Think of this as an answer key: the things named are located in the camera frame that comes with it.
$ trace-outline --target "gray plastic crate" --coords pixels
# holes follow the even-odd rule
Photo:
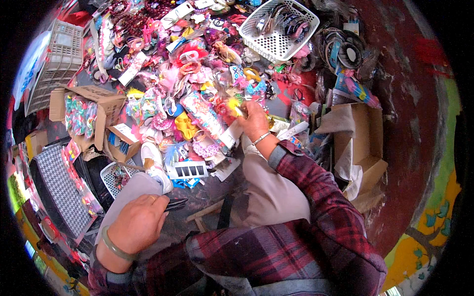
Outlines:
[[[49,30],[46,61],[25,101],[25,116],[48,108],[51,91],[67,84],[82,67],[84,29],[56,19]]]

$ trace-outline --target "plaid shirt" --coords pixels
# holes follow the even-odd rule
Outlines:
[[[205,273],[246,279],[251,287],[324,278],[342,294],[377,295],[387,267],[365,238],[361,214],[343,197],[333,175],[288,141],[279,143],[268,163],[308,198],[310,223],[300,219],[197,234],[120,275],[94,260],[94,251],[91,294],[176,295]]]

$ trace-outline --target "shoe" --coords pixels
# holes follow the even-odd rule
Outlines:
[[[163,159],[155,144],[150,142],[143,143],[141,154],[145,173],[163,185],[163,194],[173,190],[173,183],[168,178],[166,172],[163,169]]]
[[[244,152],[244,155],[247,156],[249,154],[256,154],[261,156],[262,158],[265,158],[255,147],[255,145],[252,144],[252,141],[245,135],[242,134],[240,136],[240,142],[242,143],[242,151]]]

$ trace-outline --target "person's left hand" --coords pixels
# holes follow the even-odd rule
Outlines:
[[[107,234],[122,251],[136,254],[159,237],[170,199],[165,195],[144,194],[129,202],[110,225]]]

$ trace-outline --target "shirt cuff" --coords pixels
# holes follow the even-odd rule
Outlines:
[[[304,155],[304,153],[299,150],[293,143],[287,140],[283,140],[278,142],[278,145],[270,154],[270,157],[268,158],[268,165],[276,171],[278,164],[280,163],[282,158],[288,153],[291,153],[296,156]]]
[[[99,260],[97,260],[97,245],[94,246],[94,250],[91,254],[91,265],[92,268],[96,271],[100,271],[100,273],[105,273],[105,279],[107,283],[115,284],[115,285],[128,285],[132,280],[132,271],[129,270],[126,273],[115,273],[108,269],[106,269]]]
[[[287,151],[283,147],[277,145],[270,154],[270,157],[268,158],[268,165],[272,169],[276,170],[276,167],[278,166],[282,158],[286,155],[286,153]]]

